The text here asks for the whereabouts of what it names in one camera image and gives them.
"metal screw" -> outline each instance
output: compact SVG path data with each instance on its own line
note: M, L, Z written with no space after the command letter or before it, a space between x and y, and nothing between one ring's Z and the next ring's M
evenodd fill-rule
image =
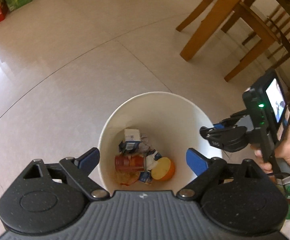
M91 193L92 197L94 198L104 198L107 196L107 194L108 192L104 189L97 189Z
M180 191L180 196L182 197L193 197L195 195L195 191L189 188L184 188Z

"table leg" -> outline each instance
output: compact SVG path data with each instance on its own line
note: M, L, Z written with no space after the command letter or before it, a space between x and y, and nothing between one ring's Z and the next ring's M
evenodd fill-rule
M236 76L240 71L242 71L244 68L246 68L250 63L252 63L255 59L258 58L259 55L261 55L266 49L269 48L274 43L265 42L263 40L260 40L246 55L243 57L240 61L240 63L231 71L229 72L225 77L225 81L230 81L234 76Z
M189 61L241 0L218 0L181 52Z

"blue gripper pad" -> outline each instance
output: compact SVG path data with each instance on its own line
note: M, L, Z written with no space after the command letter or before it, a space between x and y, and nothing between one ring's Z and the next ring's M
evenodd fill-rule
M200 155L201 154L193 148L189 148L186 152L186 163L197 176L208 169L207 158Z

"display screen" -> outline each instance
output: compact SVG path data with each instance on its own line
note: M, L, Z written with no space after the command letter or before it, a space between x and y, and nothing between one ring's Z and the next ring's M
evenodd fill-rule
M282 91L279 87L279 84L276 79L274 79L269 87L266 89L266 94L268 96L269 102L274 110L274 115L276 122L279 122L281 119L282 113L285 108L285 101L283 98Z

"white container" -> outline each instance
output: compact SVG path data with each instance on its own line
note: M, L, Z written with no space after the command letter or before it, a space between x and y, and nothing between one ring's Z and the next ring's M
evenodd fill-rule
M192 147L208 158L222 157L220 149L211 147L199 129L213 124L206 114L189 100L167 92L150 92L135 96L120 107L107 120L98 142L100 162L98 171L104 187L112 194L115 190L173 190L196 178L186 164L186 151ZM146 185L137 181L121 186L115 181L114 158L118 144L124 137L124 129L139 129L147 134L149 143L162 156L171 158L176 166L172 179L153 181Z

